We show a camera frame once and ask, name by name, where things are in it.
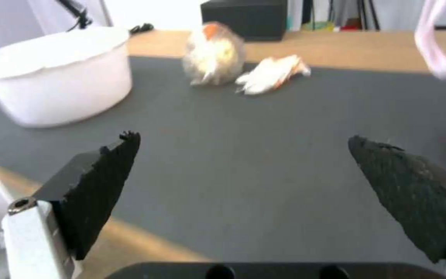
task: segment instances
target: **black foam pad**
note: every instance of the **black foam pad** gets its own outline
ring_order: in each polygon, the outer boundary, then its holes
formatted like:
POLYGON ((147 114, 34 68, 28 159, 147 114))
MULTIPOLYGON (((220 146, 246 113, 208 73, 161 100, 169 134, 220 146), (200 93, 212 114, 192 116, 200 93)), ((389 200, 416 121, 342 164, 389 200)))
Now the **black foam pad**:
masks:
POLYGON ((446 171, 401 148, 359 136, 348 147, 410 240, 432 262, 446 258, 446 171))
POLYGON ((113 149, 78 154, 34 197, 51 202, 65 243, 83 260, 118 201, 140 145, 140 134, 124 133, 113 149))

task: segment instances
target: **white wall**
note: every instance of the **white wall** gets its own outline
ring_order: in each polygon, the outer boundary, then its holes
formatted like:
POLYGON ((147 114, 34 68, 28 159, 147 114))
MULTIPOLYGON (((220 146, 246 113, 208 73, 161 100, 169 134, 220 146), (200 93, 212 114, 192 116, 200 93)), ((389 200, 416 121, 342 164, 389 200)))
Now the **white wall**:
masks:
MULTIPOLYGON (((381 30, 416 29, 425 0, 373 0, 381 30)), ((446 11, 437 25, 446 25, 446 11)))
MULTIPOLYGON (((45 34, 64 32, 77 23, 77 20, 56 0, 27 0, 35 18, 45 34)), ((92 18, 92 26, 107 26, 101 0, 78 0, 87 7, 87 16, 92 18)))
POLYGON ((42 35, 27 0, 0 0, 0 47, 42 35))
POLYGON ((105 0, 113 25, 132 28, 152 23, 156 29, 193 29, 202 23, 206 0, 105 0))

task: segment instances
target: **white cloth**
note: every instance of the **white cloth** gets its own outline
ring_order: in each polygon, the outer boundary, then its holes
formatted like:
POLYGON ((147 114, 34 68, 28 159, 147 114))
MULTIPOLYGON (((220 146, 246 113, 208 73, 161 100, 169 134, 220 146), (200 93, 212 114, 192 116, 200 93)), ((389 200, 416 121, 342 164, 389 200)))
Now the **white cloth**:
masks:
POLYGON ((279 87, 294 74, 311 75, 311 69, 297 55, 281 59, 266 58, 252 71, 237 78, 236 84, 242 85, 237 93, 257 95, 279 87))

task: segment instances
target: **plush toy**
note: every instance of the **plush toy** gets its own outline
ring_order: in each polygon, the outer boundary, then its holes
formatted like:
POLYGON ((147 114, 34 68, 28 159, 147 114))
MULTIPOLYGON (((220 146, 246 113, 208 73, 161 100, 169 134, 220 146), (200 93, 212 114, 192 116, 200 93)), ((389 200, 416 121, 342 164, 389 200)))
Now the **plush toy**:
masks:
POLYGON ((191 85, 234 81, 242 73, 244 62, 243 40, 218 22, 204 24, 191 33, 182 59, 191 85))

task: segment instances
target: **pink cable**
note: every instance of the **pink cable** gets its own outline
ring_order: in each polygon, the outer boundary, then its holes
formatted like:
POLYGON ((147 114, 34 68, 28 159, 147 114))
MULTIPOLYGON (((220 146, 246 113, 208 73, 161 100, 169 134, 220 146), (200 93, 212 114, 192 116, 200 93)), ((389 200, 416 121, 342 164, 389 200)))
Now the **pink cable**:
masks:
POLYGON ((435 40, 435 23, 446 7, 446 0, 426 0, 414 34, 416 46, 429 70, 438 78, 446 78, 446 55, 435 40))

